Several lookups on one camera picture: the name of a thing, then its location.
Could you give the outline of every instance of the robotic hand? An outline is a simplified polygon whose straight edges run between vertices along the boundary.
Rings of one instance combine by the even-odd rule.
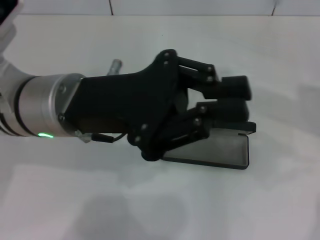
[[[15,35],[12,20],[20,8],[18,0],[0,3],[1,53]],[[173,49],[162,51],[140,72],[117,75],[120,67],[114,61],[110,74],[98,77],[32,76],[1,57],[1,130],[11,136],[106,143],[127,134],[144,159],[156,161],[169,150],[208,138],[211,128],[246,128],[251,91],[245,76],[219,81],[212,64],[178,57]],[[215,101],[187,110],[188,89]]]

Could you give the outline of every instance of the white table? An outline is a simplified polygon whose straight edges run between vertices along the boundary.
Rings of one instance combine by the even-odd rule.
[[[126,139],[0,138],[3,240],[320,239],[320,18],[19,16],[35,75],[137,72],[160,51],[247,75],[250,166],[146,162]],[[201,98],[191,95],[194,101]]]

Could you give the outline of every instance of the black plastic part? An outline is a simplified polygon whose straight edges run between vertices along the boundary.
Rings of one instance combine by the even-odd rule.
[[[91,140],[95,142],[103,142],[103,143],[113,143],[114,142],[113,136],[107,136],[100,133],[93,133],[91,136]]]
[[[188,88],[217,101],[187,110]],[[64,116],[82,133],[127,134],[144,159],[155,161],[169,150],[208,138],[216,121],[247,121],[250,99],[247,77],[220,82],[214,65],[168,49],[140,72],[82,79]],[[93,139],[112,142],[99,134]]]
[[[223,122],[216,121],[213,126],[217,129],[231,129],[241,131],[239,134],[250,135],[257,131],[257,124],[252,121],[245,122]]]
[[[192,88],[202,92],[205,99],[238,98],[249,101],[252,98],[246,76],[223,77],[214,87],[197,85]]]
[[[5,21],[13,9],[18,4],[18,0],[1,0],[0,1],[0,25]]]

